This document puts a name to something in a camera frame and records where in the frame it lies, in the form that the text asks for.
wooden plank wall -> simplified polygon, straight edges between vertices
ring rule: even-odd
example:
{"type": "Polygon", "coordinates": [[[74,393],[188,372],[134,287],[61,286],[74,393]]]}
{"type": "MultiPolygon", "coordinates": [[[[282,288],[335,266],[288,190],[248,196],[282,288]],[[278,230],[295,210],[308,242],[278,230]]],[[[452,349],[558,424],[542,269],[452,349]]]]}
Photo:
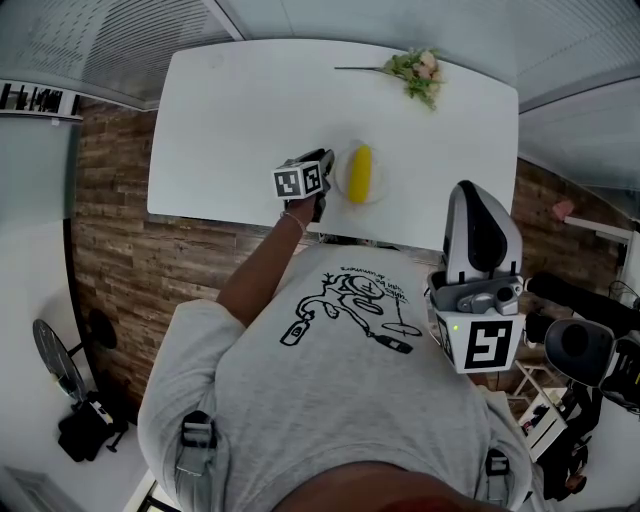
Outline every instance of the wooden plank wall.
{"type": "MultiPolygon", "coordinates": [[[[194,298],[215,299],[233,270],[260,243],[266,228],[150,215],[146,210],[149,159],[156,114],[83,101],[77,160],[73,265],[83,316],[103,310],[118,347],[88,350],[98,371],[123,385],[131,409],[139,406],[156,353],[175,307],[194,298]]],[[[606,290],[615,278],[616,247],[558,223],[550,214],[571,198],[578,215],[615,225],[625,219],[590,193],[526,162],[519,162],[513,216],[523,233],[525,273],[551,270],[590,289],[606,290]]],[[[317,242],[307,235],[299,249],[317,242]]],[[[433,271],[435,251],[402,248],[433,271]]],[[[537,304],[523,301],[528,310],[537,304]]],[[[523,348],[521,357],[540,359],[523,348]]],[[[503,375],[500,387],[516,376],[503,375]]],[[[496,376],[489,376],[490,385],[496,376]]]]}

white plate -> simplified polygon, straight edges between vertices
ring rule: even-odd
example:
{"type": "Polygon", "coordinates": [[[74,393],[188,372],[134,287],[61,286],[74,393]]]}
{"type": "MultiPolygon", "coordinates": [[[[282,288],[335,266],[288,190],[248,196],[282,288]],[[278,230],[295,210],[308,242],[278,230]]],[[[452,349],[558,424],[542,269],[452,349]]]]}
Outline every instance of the white plate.
{"type": "MultiPolygon", "coordinates": [[[[358,148],[364,144],[361,140],[352,140],[349,142],[347,149],[336,156],[334,172],[332,173],[334,182],[340,193],[347,199],[349,197],[349,181],[351,178],[353,157],[358,148]]],[[[380,161],[379,153],[374,148],[371,148],[371,160],[371,183],[369,185],[369,194],[364,204],[376,203],[383,199],[389,192],[387,170],[380,161]]]]}

gray t-shirt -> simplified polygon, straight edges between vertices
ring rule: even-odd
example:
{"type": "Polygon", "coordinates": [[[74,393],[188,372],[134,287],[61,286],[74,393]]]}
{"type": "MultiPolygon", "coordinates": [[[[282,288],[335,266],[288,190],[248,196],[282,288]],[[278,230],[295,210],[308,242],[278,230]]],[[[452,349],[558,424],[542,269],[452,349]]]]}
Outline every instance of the gray t-shirt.
{"type": "Polygon", "coordinates": [[[294,257],[248,329],[216,303],[179,306],[139,417],[161,485],[183,501],[180,425],[200,409],[215,418],[227,463],[198,485],[224,488],[224,510],[270,511],[313,476],[358,461],[486,500],[490,448],[511,465],[503,504],[519,506],[531,480],[522,434],[504,395],[456,374],[431,338],[422,286],[399,252],[315,246],[294,257]]]}

hand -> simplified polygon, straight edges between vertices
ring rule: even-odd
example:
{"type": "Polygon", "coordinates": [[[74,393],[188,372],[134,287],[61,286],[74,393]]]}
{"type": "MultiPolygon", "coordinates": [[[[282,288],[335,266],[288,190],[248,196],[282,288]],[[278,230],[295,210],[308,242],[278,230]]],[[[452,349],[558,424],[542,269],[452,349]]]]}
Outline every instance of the hand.
{"type": "Polygon", "coordinates": [[[297,199],[295,201],[291,201],[289,206],[287,207],[287,212],[293,215],[296,219],[298,219],[305,227],[309,225],[311,219],[313,218],[313,209],[316,204],[316,196],[315,194],[311,197],[307,197],[306,199],[297,199]]]}

bracelet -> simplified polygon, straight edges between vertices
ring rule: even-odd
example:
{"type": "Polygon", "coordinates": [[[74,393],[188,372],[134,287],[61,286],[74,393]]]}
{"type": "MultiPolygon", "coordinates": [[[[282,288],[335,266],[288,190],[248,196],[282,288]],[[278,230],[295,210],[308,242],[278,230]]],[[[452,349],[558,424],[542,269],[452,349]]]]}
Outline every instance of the bracelet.
{"type": "Polygon", "coordinates": [[[302,223],[302,221],[298,217],[296,217],[293,213],[282,212],[280,214],[280,218],[285,216],[291,217],[293,220],[295,220],[298,223],[298,226],[300,226],[300,229],[302,230],[303,235],[307,232],[307,228],[304,227],[304,224],[302,223]]]}

